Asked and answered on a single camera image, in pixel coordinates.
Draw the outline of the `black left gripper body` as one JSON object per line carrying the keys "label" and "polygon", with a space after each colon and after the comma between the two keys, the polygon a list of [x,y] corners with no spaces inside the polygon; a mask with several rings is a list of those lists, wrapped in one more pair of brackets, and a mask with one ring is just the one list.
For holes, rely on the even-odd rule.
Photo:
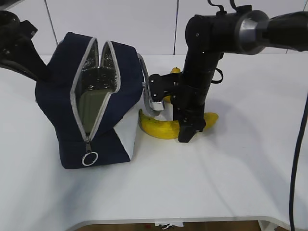
{"label": "black left gripper body", "polygon": [[11,49],[21,41],[32,41],[38,29],[28,20],[20,21],[18,16],[9,11],[0,12],[0,59],[7,58]]}

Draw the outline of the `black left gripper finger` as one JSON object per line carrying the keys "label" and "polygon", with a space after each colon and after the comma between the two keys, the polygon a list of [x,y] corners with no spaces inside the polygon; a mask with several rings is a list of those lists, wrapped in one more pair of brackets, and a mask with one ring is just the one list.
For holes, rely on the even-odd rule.
{"label": "black left gripper finger", "polygon": [[47,81],[52,71],[38,55],[32,42],[18,42],[0,50],[0,66],[34,81]]}

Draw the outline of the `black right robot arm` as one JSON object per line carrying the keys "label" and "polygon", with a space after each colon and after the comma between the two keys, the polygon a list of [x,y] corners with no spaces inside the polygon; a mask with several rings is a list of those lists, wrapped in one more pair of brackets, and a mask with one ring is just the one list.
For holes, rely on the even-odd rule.
{"label": "black right robot arm", "polygon": [[178,140],[187,143],[206,126],[205,99],[223,55],[256,55],[266,47],[306,51],[308,13],[269,18],[244,6],[235,13],[197,14],[186,25],[185,39],[188,50],[171,102],[180,125]]}

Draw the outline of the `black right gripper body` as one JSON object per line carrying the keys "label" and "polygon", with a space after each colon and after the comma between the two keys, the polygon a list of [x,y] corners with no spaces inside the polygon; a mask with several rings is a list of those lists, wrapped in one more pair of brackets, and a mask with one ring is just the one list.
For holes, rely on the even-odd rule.
{"label": "black right gripper body", "polygon": [[171,95],[171,103],[174,106],[173,118],[180,124],[192,125],[196,132],[203,131],[206,125],[203,118],[205,112],[205,99],[210,84],[203,87],[191,87],[179,84],[178,91]]}

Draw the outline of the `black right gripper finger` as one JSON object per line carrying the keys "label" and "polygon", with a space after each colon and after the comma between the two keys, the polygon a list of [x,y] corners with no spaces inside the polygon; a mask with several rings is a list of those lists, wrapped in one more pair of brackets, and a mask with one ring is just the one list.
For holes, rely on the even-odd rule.
{"label": "black right gripper finger", "polygon": [[196,129],[192,125],[180,124],[178,141],[188,143],[196,134]]}

